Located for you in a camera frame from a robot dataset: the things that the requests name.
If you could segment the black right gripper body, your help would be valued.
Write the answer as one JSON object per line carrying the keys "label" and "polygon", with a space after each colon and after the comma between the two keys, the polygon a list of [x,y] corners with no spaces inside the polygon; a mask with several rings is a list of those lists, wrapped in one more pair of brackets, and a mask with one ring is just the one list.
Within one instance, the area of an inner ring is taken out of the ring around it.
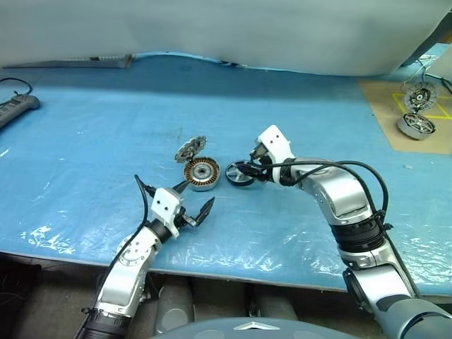
{"label": "black right gripper body", "polygon": [[255,145],[254,149],[250,152],[249,157],[250,164],[253,167],[262,170],[268,168],[268,166],[272,164],[272,160],[268,156],[268,149],[261,142],[258,142]]}

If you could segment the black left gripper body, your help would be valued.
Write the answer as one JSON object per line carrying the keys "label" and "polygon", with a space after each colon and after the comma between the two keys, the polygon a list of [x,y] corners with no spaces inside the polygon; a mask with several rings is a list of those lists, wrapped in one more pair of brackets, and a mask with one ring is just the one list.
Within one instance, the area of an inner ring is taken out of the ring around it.
{"label": "black left gripper body", "polygon": [[195,227],[196,221],[191,216],[186,214],[185,207],[181,207],[177,213],[177,229],[180,230],[186,226]]}

